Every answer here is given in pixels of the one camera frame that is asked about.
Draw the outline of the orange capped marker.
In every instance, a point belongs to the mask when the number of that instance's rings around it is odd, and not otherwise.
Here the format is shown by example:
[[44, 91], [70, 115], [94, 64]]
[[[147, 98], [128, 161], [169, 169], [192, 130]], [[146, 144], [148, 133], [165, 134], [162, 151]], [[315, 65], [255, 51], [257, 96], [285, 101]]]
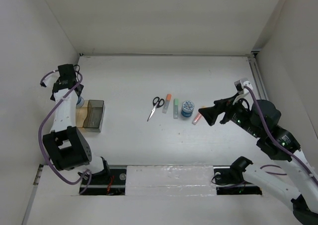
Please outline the orange capped marker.
[[163, 105], [163, 109], [162, 109], [162, 112], [163, 112], [164, 114], [166, 114], [167, 111], [168, 111], [168, 107], [169, 107], [170, 100], [171, 100], [171, 94], [168, 94], [168, 95], [166, 96], [166, 99], [165, 99], [164, 105]]

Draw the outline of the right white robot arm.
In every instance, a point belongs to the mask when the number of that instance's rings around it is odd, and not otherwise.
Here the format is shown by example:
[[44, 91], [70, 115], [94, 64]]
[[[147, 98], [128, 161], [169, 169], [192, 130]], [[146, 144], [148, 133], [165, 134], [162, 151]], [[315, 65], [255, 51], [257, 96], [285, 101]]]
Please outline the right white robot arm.
[[251, 108], [243, 106], [235, 97], [216, 100], [214, 106], [199, 109], [199, 113], [212, 126], [224, 114], [221, 124], [232, 121], [251, 136], [256, 145], [291, 179], [290, 186], [263, 171], [248, 158], [241, 156], [226, 170], [229, 184], [248, 182], [264, 189], [288, 207], [303, 225], [318, 223], [318, 176], [309, 165], [295, 137], [278, 125], [281, 112], [267, 100], [254, 100]]

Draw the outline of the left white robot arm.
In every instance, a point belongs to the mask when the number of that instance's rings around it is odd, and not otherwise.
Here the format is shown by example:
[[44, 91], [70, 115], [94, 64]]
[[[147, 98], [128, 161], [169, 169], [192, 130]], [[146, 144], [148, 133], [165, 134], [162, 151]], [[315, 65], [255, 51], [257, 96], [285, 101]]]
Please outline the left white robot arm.
[[76, 109], [84, 104], [83, 85], [78, 65], [64, 64], [47, 73], [40, 81], [42, 87], [52, 88], [51, 100], [55, 106], [47, 115], [54, 117], [53, 125], [43, 134], [38, 132], [39, 146], [44, 159], [61, 177], [61, 171], [78, 168], [79, 175], [86, 173], [99, 183], [109, 181], [111, 172], [107, 161], [94, 156], [87, 140], [76, 126]]

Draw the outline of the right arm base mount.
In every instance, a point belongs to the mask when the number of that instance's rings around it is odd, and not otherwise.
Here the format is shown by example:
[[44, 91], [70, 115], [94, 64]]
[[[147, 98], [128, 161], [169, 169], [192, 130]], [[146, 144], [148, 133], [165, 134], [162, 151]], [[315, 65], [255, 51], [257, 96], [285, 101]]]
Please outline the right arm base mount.
[[252, 161], [241, 156], [231, 165], [214, 167], [211, 179], [216, 186], [217, 195], [262, 195], [259, 187], [243, 179], [243, 172]]

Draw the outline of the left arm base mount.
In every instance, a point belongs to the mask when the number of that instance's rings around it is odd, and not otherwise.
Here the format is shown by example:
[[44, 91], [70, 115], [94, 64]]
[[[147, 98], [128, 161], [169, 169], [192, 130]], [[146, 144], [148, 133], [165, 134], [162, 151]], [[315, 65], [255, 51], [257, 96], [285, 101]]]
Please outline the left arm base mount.
[[86, 176], [79, 188], [84, 196], [123, 196], [126, 190], [127, 166], [107, 165], [106, 169], [92, 176], [88, 184]]

